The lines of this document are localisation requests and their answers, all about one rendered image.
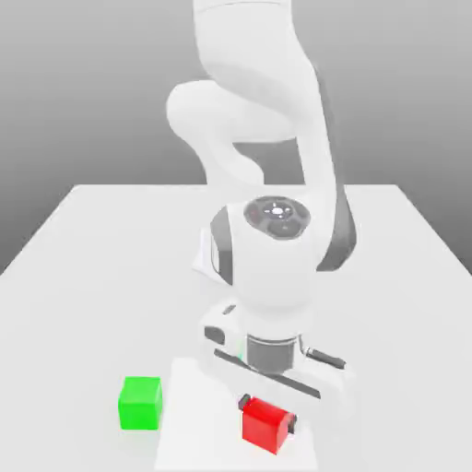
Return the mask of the small red cube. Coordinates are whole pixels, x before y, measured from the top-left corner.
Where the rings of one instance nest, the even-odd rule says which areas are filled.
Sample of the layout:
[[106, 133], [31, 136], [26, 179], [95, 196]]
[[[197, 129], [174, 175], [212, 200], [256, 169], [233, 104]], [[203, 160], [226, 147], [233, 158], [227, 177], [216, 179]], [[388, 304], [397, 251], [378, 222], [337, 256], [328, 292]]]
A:
[[242, 438], [277, 454], [287, 437], [290, 415], [287, 410], [252, 396], [242, 413]]

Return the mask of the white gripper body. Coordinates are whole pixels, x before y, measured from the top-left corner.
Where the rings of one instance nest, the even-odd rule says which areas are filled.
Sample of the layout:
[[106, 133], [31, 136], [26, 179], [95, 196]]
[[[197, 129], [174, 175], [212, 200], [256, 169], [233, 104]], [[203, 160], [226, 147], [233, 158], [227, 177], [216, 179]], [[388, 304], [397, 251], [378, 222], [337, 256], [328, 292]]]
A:
[[355, 409], [352, 378], [329, 366], [296, 356], [296, 367], [264, 375], [223, 350], [206, 346], [199, 353], [205, 372], [236, 396], [250, 394], [298, 415], [350, 415]]

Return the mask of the small green cube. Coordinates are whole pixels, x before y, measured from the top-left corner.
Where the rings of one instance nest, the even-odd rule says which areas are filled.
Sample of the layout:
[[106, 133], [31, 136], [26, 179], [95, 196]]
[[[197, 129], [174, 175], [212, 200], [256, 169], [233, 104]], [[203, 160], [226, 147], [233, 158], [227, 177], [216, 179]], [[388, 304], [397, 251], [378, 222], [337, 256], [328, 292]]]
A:
[[162, 385], [159, 377], [126, 376], [118, 398], [121, 429], [157, 431], [162, 404]]

